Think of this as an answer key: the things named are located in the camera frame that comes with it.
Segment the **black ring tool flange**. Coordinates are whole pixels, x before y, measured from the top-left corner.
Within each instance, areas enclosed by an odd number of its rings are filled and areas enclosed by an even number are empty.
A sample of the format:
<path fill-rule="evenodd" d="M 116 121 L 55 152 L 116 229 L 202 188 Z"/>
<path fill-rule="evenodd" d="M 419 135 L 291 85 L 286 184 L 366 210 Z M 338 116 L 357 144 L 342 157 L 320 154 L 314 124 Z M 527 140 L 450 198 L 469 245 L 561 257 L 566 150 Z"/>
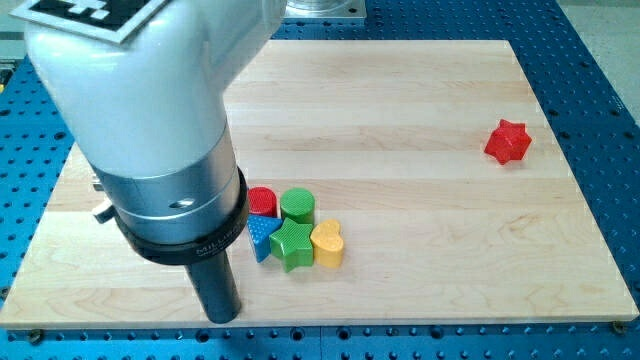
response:
<path fill-rule="evenodd" d="M 141 257 L 162 265 L 190 265 L 207 260 L 224 252 L 242 233 L 249 216 L 248 187 L 240 168 L 239 195 L 235 207 L 220 224 L 207 235 L 183 244 L 159 244 L 150 242 L 134 234 L 119 215 L 114 216 L 115 223 L 130 247 Z"/>

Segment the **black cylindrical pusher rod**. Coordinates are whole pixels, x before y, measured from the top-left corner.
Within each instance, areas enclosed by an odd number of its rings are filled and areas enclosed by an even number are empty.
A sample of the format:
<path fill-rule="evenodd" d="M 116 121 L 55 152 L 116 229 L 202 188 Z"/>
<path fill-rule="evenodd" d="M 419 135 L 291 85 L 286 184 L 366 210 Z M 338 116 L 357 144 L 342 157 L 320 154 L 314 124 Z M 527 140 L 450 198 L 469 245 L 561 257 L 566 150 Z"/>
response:
<path fill-rule="evenodd" d="M 202 308 L 211 322 L 224 324 L 238 316 L 241 300 L 225 251 L 187 265 L 186 269 Z"/>

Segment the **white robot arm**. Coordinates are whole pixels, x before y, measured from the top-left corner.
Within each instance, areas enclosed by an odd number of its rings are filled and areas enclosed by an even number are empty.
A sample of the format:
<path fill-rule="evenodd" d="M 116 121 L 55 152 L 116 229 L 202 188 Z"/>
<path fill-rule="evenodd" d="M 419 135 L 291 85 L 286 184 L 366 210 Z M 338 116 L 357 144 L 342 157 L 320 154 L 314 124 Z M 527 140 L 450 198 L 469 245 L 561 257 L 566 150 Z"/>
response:
<path fill-rule="evenodd" d="M 279 28 L 284 0 L 27 1 L 29 59 L 131 247 L 183 265 L 207 317 L 241 308 L 227 247 L 248 189 L 223 95 Z"/>

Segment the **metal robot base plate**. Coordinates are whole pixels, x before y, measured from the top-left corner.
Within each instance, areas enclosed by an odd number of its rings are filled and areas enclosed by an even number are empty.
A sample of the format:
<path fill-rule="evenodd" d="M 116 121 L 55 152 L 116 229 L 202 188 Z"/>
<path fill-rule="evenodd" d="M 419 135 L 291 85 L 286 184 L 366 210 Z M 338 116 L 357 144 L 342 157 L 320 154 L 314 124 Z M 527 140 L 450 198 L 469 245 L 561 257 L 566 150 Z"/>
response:
<path fill-rule="evenodd" d="M 286 19 L 357 19 L 367 17 L 365 0 L 288 0 Z"/>

